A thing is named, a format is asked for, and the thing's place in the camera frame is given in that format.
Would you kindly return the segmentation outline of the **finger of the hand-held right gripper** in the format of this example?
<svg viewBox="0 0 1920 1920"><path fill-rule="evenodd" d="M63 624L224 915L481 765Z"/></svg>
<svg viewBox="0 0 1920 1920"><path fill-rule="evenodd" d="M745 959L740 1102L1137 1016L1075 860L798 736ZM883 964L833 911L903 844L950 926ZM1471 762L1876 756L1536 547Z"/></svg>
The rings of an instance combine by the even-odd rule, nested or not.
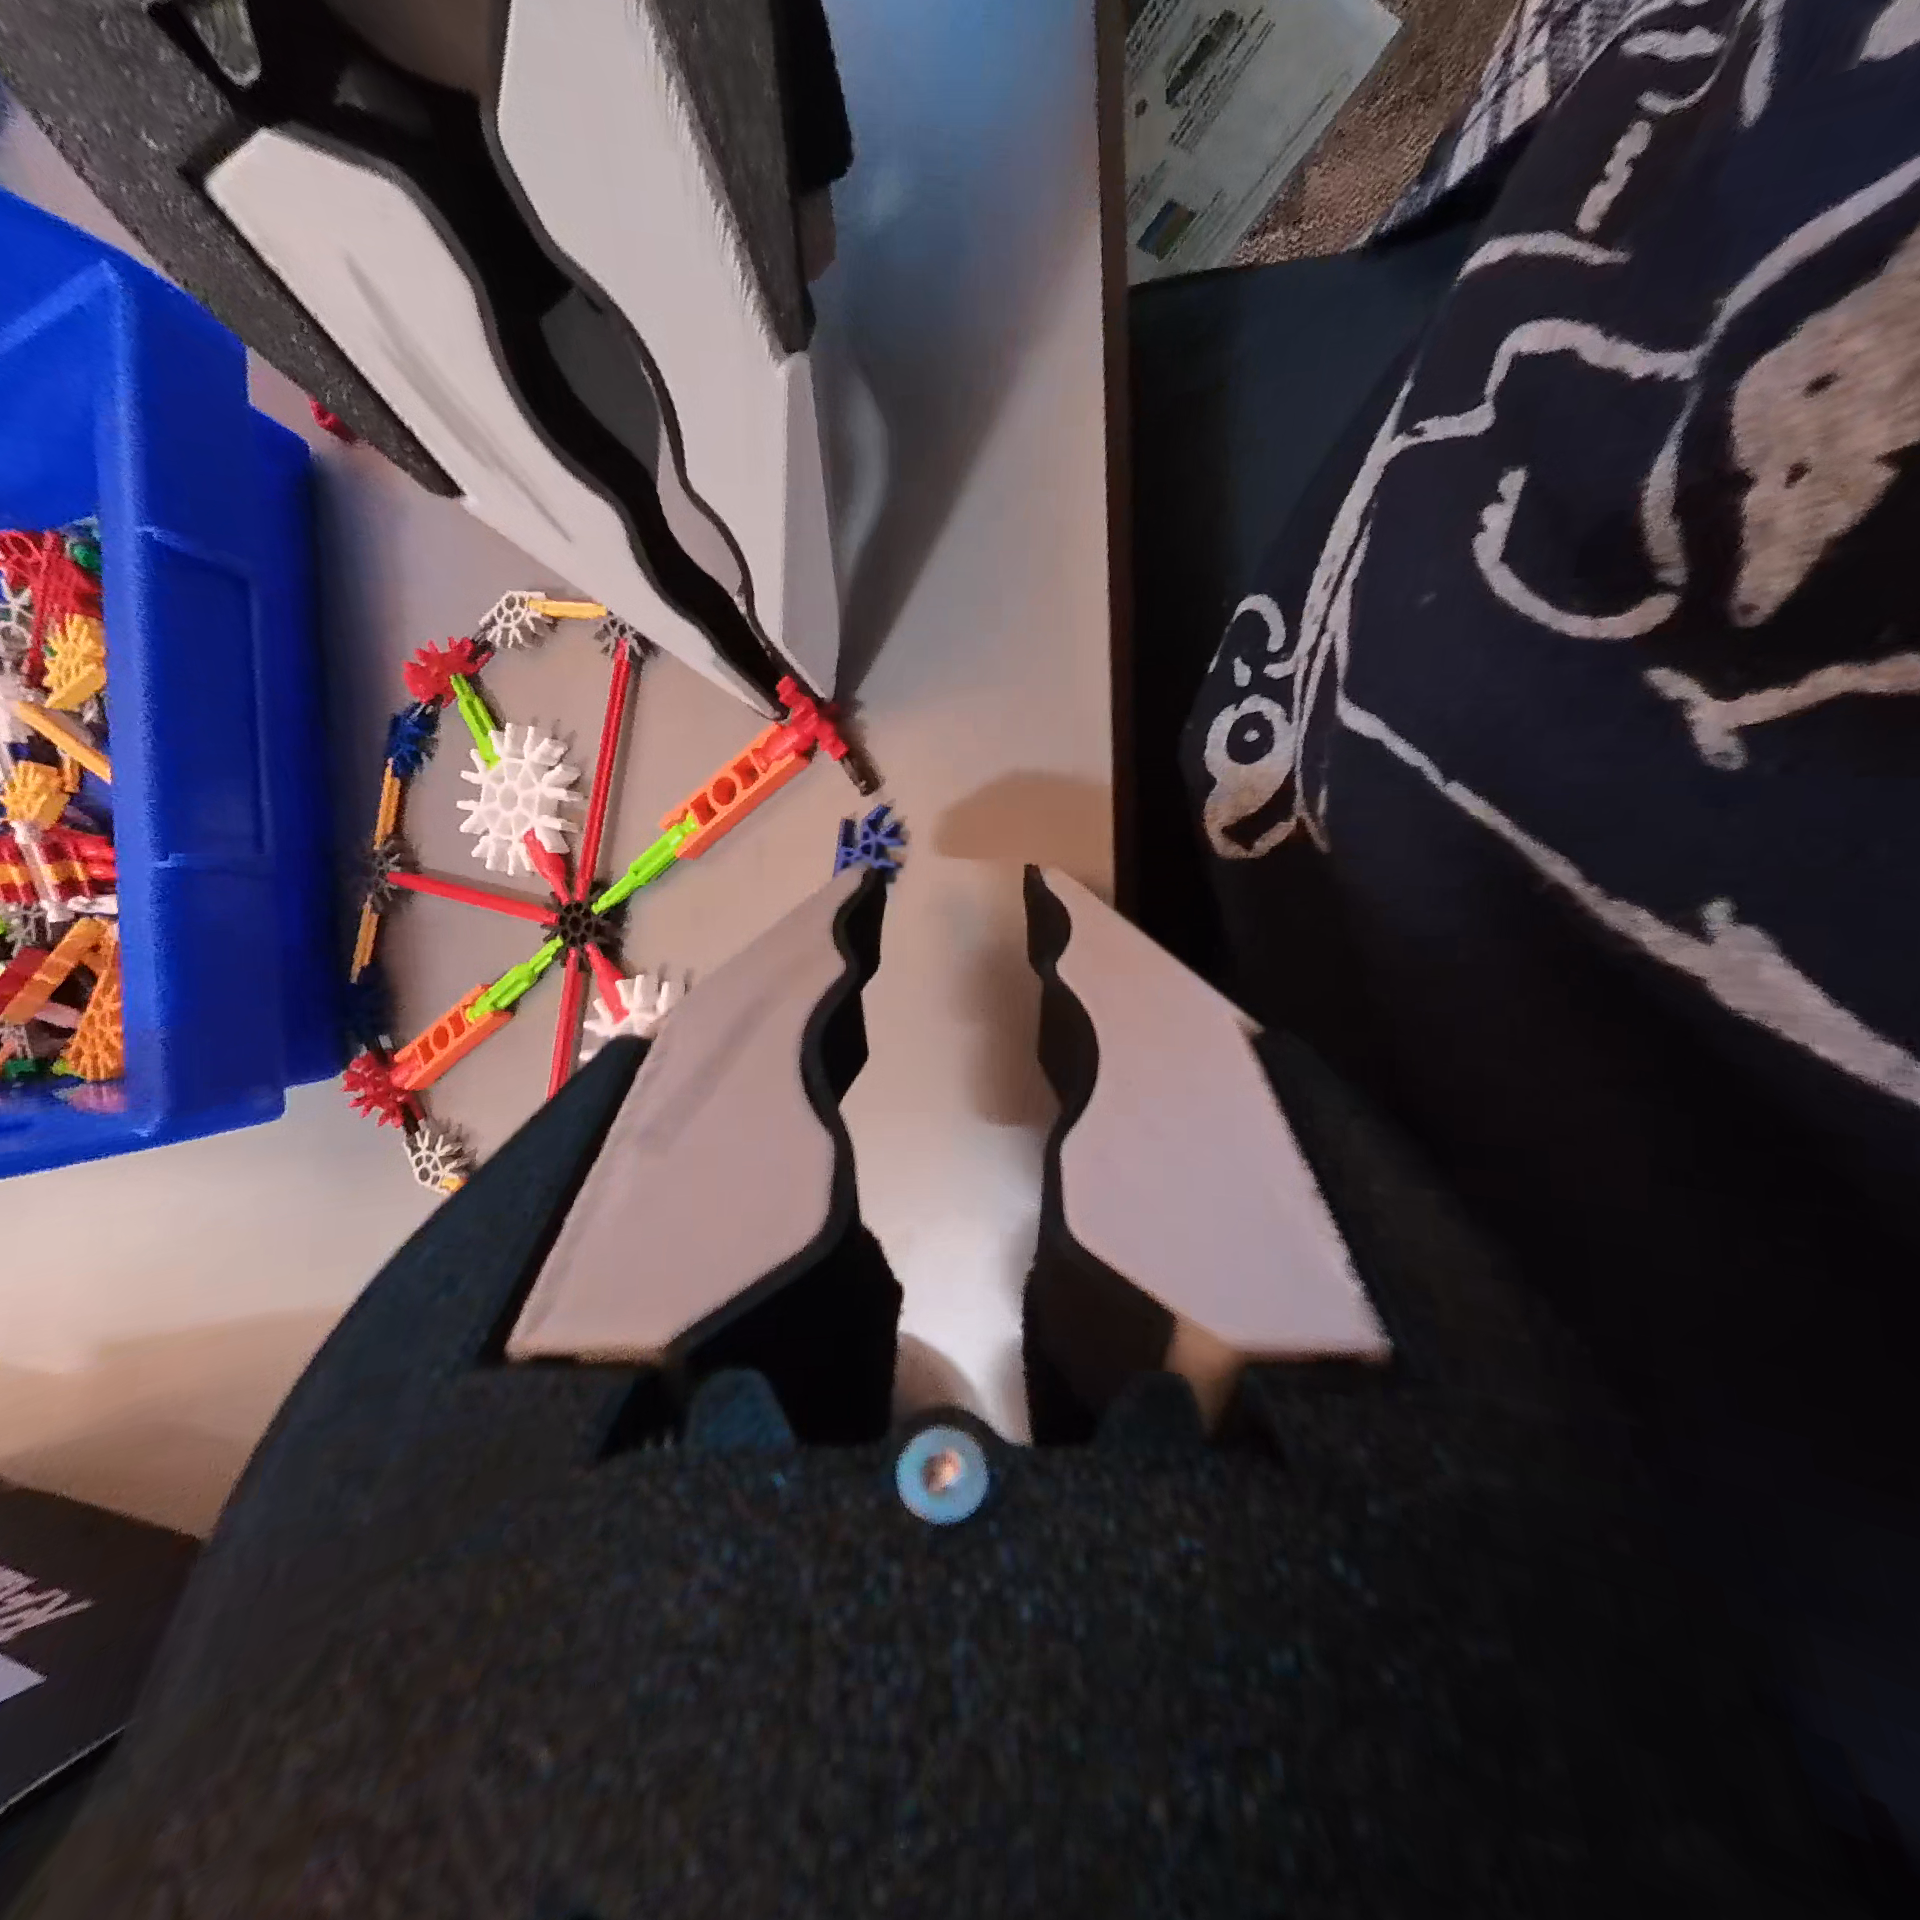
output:
<svg viewBox="0 0 1920 1920"><path fill-rule="evenodd" d="M548 340L686 566L682 659L753 703L833 693L842 605L811 282L833 259L826 5L504 5L496 160L579 293Z"/></svg>
<svg viewBox="0 0 1920 1920"><path fill-rule="evenodd" d="M474 517L710 683L777 710L782 670L678 536L647 464L570 386L540 319L500 335L474 260L402 176L259 130L204 186Z"/></svg>

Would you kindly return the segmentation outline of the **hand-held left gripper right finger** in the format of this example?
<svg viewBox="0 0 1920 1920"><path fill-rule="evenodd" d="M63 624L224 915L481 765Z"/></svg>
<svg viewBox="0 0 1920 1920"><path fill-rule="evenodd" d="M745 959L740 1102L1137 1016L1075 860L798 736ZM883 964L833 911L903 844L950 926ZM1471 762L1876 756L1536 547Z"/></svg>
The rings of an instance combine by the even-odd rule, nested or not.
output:
<svg viewBox="0 0 1920 1920"><path fill-rule="evenodd" d="M1384 1363L1260 1021L1065 870L1024 870L1024 916L1059 1103L1028 1298L1062 1367Z"/></svg>

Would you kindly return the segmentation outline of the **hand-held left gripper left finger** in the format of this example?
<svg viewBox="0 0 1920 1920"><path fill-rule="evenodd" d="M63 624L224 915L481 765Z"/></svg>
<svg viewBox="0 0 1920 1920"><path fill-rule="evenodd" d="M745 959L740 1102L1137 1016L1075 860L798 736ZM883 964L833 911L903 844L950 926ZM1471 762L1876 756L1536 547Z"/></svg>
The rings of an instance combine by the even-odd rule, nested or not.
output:
<svg viewBox="0 0 1920 1920"><path fill-rule="evenodd" d="M507 1340L510 1360L663 1363L857 1223L844 1115L890 882L849 868L663 1020Z"/></svg>

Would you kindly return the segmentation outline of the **colourful toy wheel model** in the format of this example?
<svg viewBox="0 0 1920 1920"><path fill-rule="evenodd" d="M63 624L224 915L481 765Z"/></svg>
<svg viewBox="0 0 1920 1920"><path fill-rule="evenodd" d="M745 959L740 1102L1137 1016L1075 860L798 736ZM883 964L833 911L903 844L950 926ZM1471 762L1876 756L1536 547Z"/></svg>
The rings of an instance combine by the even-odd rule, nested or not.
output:
<svg viewBox="0 0 1920 1920"><path fill-rule="evenodd" d="M538 647L562 627L591 630L608 659L591 765L558 731L504 717L486 683L495 660ZM507 1031L548 979L561 982L547 1076L553 1094L612 1039L649 1039L686 997L684 976L630 964L624 935L636 895L718 847L816 762L836 764L859 795L880 788L842 706L787 671L775 685L774 722L674 804L644 847L608 867L619 756L652 651L631 621L601 603L516 590L504 591L468 634L430 642L402 666L406 700L384 736L348 962L352 1056L343 1091L358 1112L396 1132L411 1176L436 1197L472 1180L475 1152L458 1127L435 1117L433 1091ZM430 870L406 834L409 797L447 731L467 744L459 834L489 885ZM538 942L402 1038L380 962L384 926L411 901L515 920Z"/></svg>

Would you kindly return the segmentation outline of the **blue plastic bin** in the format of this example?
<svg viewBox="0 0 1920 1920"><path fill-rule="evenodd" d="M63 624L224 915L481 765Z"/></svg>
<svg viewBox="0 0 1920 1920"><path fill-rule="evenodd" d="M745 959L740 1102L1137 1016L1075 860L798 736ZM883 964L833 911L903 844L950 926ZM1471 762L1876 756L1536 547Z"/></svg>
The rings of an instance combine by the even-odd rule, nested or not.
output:
<svg viewBox="0 0 1920 1920"><path fill-rule="evenodd" d="M128 1072L4 1093L8 1176L282 1112L346 1066L308 447L246 347L2 197L4 526L95 514Z"/></svg>

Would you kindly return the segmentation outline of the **pile of colourful toy pieces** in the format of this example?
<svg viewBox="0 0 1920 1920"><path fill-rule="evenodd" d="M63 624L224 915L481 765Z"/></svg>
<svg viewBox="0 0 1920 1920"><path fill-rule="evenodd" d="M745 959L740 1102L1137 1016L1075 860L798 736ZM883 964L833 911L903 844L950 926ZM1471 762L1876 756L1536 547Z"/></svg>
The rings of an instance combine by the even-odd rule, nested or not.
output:
<svg viewBox="0 0 1920 1920"><path fill-rule="evenodd" d="M99 514L2 533L2 1093L128 1070Z"/></svg>

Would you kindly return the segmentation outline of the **black printed t-shirt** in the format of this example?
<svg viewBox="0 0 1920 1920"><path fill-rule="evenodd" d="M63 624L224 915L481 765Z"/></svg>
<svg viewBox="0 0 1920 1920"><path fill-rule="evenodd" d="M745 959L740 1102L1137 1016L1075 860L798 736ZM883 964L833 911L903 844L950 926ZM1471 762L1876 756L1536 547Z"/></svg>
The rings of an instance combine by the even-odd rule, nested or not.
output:
<svg viewBox="0 0 1920 1920"><path fill-rule="evenodd" d="M1916 5L1642 5L1239 599L1235 982L1609 1376L1916 1915Z"/></svg>

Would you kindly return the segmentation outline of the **white printed paper sheet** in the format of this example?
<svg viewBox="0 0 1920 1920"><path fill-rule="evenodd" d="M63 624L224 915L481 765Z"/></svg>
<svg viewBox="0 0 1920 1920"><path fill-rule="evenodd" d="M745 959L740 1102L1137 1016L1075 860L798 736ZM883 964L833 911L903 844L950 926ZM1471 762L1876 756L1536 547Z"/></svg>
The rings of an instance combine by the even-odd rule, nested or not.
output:
<svg viewBox="0 0 1920 1920"><path fill-rule="evenodd" d="M1130 5L1127 282L1224 268L1399 28L1379 2Z"/></svg>

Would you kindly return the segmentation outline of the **black toy box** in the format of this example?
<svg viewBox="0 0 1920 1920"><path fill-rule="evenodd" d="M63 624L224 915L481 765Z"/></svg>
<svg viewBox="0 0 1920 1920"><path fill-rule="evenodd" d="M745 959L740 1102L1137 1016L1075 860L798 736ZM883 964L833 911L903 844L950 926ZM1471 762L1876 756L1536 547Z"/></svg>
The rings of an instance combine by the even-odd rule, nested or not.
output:
<svg viewBox="0 0 1920 1920"><path fill-rule="evenodd" d="M200 1556L193 1534L4 1480L4 1812L126 1731Z"/></svg>

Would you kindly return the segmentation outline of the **plaid flannel shirt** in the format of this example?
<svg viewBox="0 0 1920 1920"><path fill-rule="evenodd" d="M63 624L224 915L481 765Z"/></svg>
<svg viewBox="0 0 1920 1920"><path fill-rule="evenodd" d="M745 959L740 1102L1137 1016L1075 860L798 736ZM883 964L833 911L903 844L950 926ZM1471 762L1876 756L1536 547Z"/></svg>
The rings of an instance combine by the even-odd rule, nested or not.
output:
<svg viewBox="0 0 1920 1920"><path fill-rule="evenodd" d="M1414 227L1446 194L1482 176L1594 59L1619 15L1612 2L1518 2L1468 106L1370 239Z"/></svg>

